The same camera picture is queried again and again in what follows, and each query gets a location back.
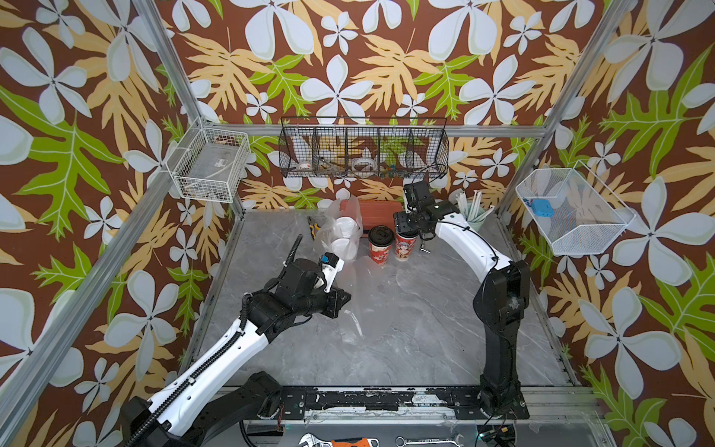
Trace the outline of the white lid red cup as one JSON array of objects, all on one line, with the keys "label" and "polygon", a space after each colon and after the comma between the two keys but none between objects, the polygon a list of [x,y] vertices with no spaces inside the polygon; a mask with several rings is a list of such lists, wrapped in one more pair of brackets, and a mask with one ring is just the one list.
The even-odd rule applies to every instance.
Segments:
[{"label": "white lid red cup", "polygon": [[337,238],[353,238],[360,234],[360,226],[352,217],[339,217],[334,222],[333,234]]},{"label": "white lid red cup", "polygon": [[359,242],[350,238],[337,238],[330,244],[330,252],[337,255],[345,262],[356,259],[359,251]]}]

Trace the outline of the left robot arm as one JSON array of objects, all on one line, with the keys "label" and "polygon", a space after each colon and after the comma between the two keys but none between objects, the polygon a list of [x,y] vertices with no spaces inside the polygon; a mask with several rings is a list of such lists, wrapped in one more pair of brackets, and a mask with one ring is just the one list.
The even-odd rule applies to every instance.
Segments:
[{"label": "left robot arm", "polygon": [[266,372],[225,396],[218,393],[281,333],[315,314],[337,318],[350,301],[350,294],[334,284],[344,260],[334,253],[316,262],[297,258],[299,246],[292,245],[277,277],[244,294],[239,316],[198,361],[149,400],[133,398],[122,406],[126,445],[200,446],[277,405],[282,387]]}]

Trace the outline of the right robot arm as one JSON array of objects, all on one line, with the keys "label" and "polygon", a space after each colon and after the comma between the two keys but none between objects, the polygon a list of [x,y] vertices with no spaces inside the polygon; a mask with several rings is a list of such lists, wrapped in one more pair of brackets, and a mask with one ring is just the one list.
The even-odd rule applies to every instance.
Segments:
[{"label": "right robot arm", "polygon": [[405,210],[396,212],[396,229],[421,240],[440,238],[468,264],[480,282],[473,299],[485,330],[486,357],[480,377],[480,409],[487,416],[508,416],[521,406],[517,371],[519,328],[530,302],[531,270],[497,251],[468,223],[458,208],[432,196],[428,183],[403,188]]}]

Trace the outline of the clear plastic carrier bag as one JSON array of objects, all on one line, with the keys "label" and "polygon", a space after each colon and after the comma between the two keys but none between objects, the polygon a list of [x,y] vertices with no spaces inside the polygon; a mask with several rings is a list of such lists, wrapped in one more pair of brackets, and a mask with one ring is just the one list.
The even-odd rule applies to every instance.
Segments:
[{"label": "clear plastic carrier bag", "polygon": [[336,219],[343,216],[352,217],[360,226],[360,234],[350,239],[357,240],[359,242],[362,238],[363,226],[359,201],[355,197],[333,201],[333,203],[331,203],[331,205],[324,212],[325,220],[320,226],[320,231],[318,231],[318,236],[316,237],[316,242],[323,251],[330,253],[330,244],[333,240],[337,239],[337,237],[333,234],[334,222]]}]

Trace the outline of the white lid red cup front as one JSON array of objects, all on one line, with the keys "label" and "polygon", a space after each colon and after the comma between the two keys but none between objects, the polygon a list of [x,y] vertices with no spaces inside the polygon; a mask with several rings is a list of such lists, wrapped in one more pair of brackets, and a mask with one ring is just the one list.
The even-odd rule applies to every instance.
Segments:
[{"label": "white lid red cup front", "polygon": [[337,238],[353,238],[360,234],[360,226],[352,217],[339,217],[334,222],[333,234]]}]

